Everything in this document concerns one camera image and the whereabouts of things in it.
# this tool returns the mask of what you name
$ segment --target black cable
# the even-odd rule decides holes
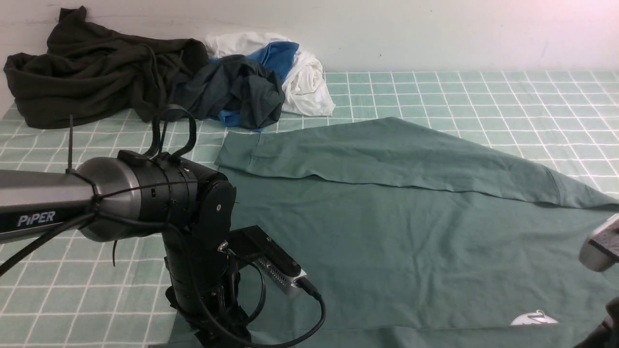
[[[159,141],[159,151],[157,152],[160,155],[163,151],[163,143],[165,142],[165,132],[168,130],[168,117],[166,116],[165,121],[163,122],[163,131],[161,131],[161,140]]]
[[[247,318],[246,320],[242,321],[240,324],[247,326],[248,324],[250,324],[252,321],[254,321],[262,312],[262,309],[264,308],[264,304],[266,302],[266,298],[267,298],[267,287],[266,284],[264,283],[264,277],[262,276],[262,271],[260,271],[260,269],[258,268],[258,266],[256,266],[253,262],[251,262],[250,260],[242,257],[242,256],[238,256],[236,254],[229,254],[232,258],[235,259],[239,259],[242,262],[244,262],[245,264],[247,264],[248,266],[253,267],[255,270],[258,271],[258,274],[260,275],[260,300],[258,301],[258,305],[256,306],[256,309],[254,310],[254,312],[249,316],[249,318]]]
[[[142,185],[142,186],[137,186],[137,187],[133,187],[133,188],[120,189],[120,190],[114,191],[112,193],[102,194],[102,195],[99,196],[99,198],[100,199],[108,198],[108,197],[116,196],[117,194],[121,194],[121,193],[125,193],[125,192],[131,192],[131,191],[135,191],[137,189],[143,189],[143,188],[153,188],[153,187],[158,187],[158,186],[168,186],[168,185],[178,185],[178,184],[194,184],[194,183],[198,183],[198,181],[197,180],[168,181],[168,182],[165,182],[165,183]]]
[[[197,140],[196,119],[187,109],[183,108],[181,105],[169,104],[168,109],[169,110],[181,110],[189,119],[189,139],[187,140],[187,143],[185,144],[185,146],[176,150],[171,155],[172,157],[179,159],[182,155],[187,154],[190,151],[192,151],[193,148],[196,146],[196,140]]]
[[[32,241],[27,246],[23,247],[20,251],[16,252],[15,255],[11,256],[8,260],[0,265],[0,277],[2,277],[6,272],[8,272],[11,268],[13,268],[19,261],[26,258],[26,256],[30,255],[33,251],[39,249],[43,244],[50,241],[55,236],[63,233],[64,231],[74,227],[76,225],[80,225],[81,223],[89,220],[95,216],[94,213],[89,212],[78,217],[75,217],[67,222],[57,226],[56,228],[45,232],[43,235]]]
[[[142,227],[142,228],[146,228],[146,229],[161,229],[165,227],[165,224],[161,223],[161,222],[141,222],[141,221],[137,221],[137,220],[132,220],[132,219],[127,219],[125,217],[121,217],[121,216],[116,216],[116,215],[111,215],[111,214],[107,214],[104,212],[100,212],[99,216],[104,218],[104,219],[108,219],[111,221],[115,221],[115,222],[119,222],[122,224],[127,224],[130,226],[135,226],[135,227]],[[304,288],[306,291],[308,291],[308,289],[310,291],[312,291],[313,294],[312,295],[319,303],[320,303],[320,319],[318,320],[318,322],[316,323],[316,325],[314,325],[313,328],[311,328],[308,332],[304,333],[303,335],[299,336],[298,338],[292,340],[292,341],[288,341],[288,342],[284,342],[284,343],[280,343],[280,344],[258,344],[258,343],[253,343],[253,342],[249,342],[247,340],[244,340],[236,335],[234,335],[233,333],[231,333],[230,331],[228,331],[226,328],[223,327],[223,325],[221,325],[214,317],[213,314],[211,314],[210,310],[208,309],[208,307],[206,306],[206,304],[204,303],[204,299],[202,298],[202,296],[200,295],[200,289],[198,289],[197,287],[197,276],[196,276],[196,270],[193,268],[193,263],[191,262],[191,259],[189,258],[189,246],[187,245],[187,241],[183,238],[183,233],[176,228],[176,226],[174,225],[168,225],[167,226],[168,230],[171,230],[172,232],[176,233],[179,236],[179,240],[182,244],[182,247],[184,249],[184,255],[187,258],[187,265],[189,267],[189,277],[191,278],[191,284],[193,286],[193,291],[196,294],[197,298],[198,298],[198,302],[200,303],[200,306],[202,307],[202,310],[204,311],[204,313],[206,314],[206,317],[209,319],[209,321],[211,323],[213,323],[215,325],[215,327],[217,327],[217,329],[224,335],[228,336],[228,338],[232,339],[233,341],[236,341],[242,345],[244,345],[245,347],[249,347],[249,348],[289,348],[292,346],[295,346],[303,341],[305,341],[306,339],[310,338],[313,334],[315,334],[320,327],[322,326],[322,324],[324,324],[324,320],[326,319],[327,316],[327,308],[326,305],[324,304],[324,300],[322,299],[322,296],[320,296],[320,294],[318,293],[318,291],[313,291],[311,288],[313,287],[313,285],[311,285],[311,283],[307,280],[307,278],[303,278],[305,279],[305,281],[303,281],[303,279],[301,279],[303,282],[300,284],[302,288]]]

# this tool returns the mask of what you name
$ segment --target green checkered mat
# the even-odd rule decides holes
[[[619,198],[619,72],[327,73],[333,117],[284,114],[265,132],[399,117],[542,163]],[[169,146],[187,138],[172,124]],[[191,160],[210,166],[229,129],[199,123]],[[0,168],[61,172],[66,130],[0,120]],[[150,127],[131,110],[76,127],[74,160],[143,152]],[[5,260],[27,242],[0,246]],[[175,313],[160,237],[111,243],[66,232],[0,278],[0,347],[145,347],[165,342]]]

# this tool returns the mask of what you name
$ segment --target white grid line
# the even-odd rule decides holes
[[[462,80],[462,76],[460,75],[460,72],[458,72],[458,78]],[[469,103],[473,105],[473,101],[470,99],[470,95],[468,93],[466,93],[466,97],[469,99]],[[486,141],[488,141],[488,146],[491,146],[490,138],[488,137],[488,134],[486,133],[486,130],[483,127],[482,119],[479,117],[479,114],[477,113],[477,110],[475,109],[474,105],[472,106],[472,108],[473,108],[473,112],[475,113],[475,118],[477,118],[477,122],[479,123],[479,127],[482,130],[483,135],[486,137]]]
[[[486,85],[486,88],[488,89],[488,91],[490,91],[490,87],[488,86],[488,82],[486,82],[486,78],[482,75],[482,81],[483,83]],[[501,111],[501,108],[499,108],[498,104],[496,103],[496,99],[494,97],[494,95],[492,95],[492,93],[490,94],[490,97],[492,98],[492,102],[494,103],[494,107],[498,110],[499,115],[501,116],[501,119],[503,120],[503,123],[505,124],[505,127],[507,128],[508,132],[509,132],[509,136],[511,136],[511,139],[514,141],[514,144],[516,145],[516,148],[518,149],[518,152],[520,153],[520,157],[524,158],[524,154],[522,153],[522,149],[520,148],[520,146],[518,146],[518,141],[516,140],[516,137],[514,137],[514,133],[511,132],[511,129],[509,128],[509,125],[507,124],[507,121],[505,121],[505,116],[503,116],[503,112]]]
[[[535,94],[537,94],[537,89],[535,88],[535,86],[533,84],[531,84],[531,86],[533,87],[533,90],[535,91]],[[561,135],[563,136],[563,138],[565,139],[566,142],[569,143],[569,139],[567,136],[565,136],[565,133],[561,130],[561,127],[559,126],[559,124],[556,122],[556,120],[552,117],[552,114],[550,113],[550,111],[548,110],[548,108],[546,107],[546,105],[543,106],[544,110],[546,111],[546,113],[548,113],[548,115],[550,115],[550,119],[554,122],[555,126],[559,129],[559,133],[561,133]],[[578,162],[580,162],[581,166],[584,168],[584,171],[587,173],[587,176],[591,177],[591,173],[589,173],[589,169],[587,169],[587,167],[585,167],[585,165],[583,164],[583,162],[580,159],[580,156],[578,155],[578,153],[574,150],[574,147],[572,145],[568,145],[569,149],[572,151],[572,153],[574,154],[574,156],[576,157],[576,160]],[[593,184],[595,185],[595,187],[599,190],[600,186],[598,185],[598,183],[595,180],[591,180],[593,181]]]
[[[436,75],[436,80],[440,81],[438,78],[438,72],[435,71],[434,74]],[[438,87],[441,89],[441,93],[445,96],[445,91],[443,90],[443,84],[439,83]],[[454,113],[451,111],[451,105],[447,101],[447,97],[443,97],[443,98],[445,98],[445,104],[447,104],[447,110],[449,110],[449,115],[451,116],[452,122],[454,123],[454,127],[456,128],[456,133],[458,134],[458,137],[462,137],[460,134],[460,130],[458,129],[458,125],[456,123],[456,118],[454,117]]]

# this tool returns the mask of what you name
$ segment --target shirt logo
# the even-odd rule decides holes
[[[544,312],[537,310],[535,313],[526,313],[511,322],[511,325],[535,325],[535,324],[558,324],[557,320],[547,316]]]

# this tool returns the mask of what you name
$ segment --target robotic arm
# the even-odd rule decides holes
[[[0,243],[38,237],[0,266],[0,276],[70,228],[99,242],[161,233],[171,279],[166,296],[204,347],[294,346],[322,326],[322,297],[258,226],[230,231],[236,188],[224,174],[182,158],[196,141],[195,120],[187,115],[189,141],[174,154],[162,152],[167,123],[161,136],[154,118],[153,142],[144,154],[121,150],[115,159],[90,159],[77,170],[69,154],[66,173],[0,170]],[[246,327],[262,310],[265,288],[263,280],[260,304],[248,316],[236,301],[239,270],[247,265],[266,271],[290,295],[303,289],[318,300],[317,325],[284,344],[252,343]]]

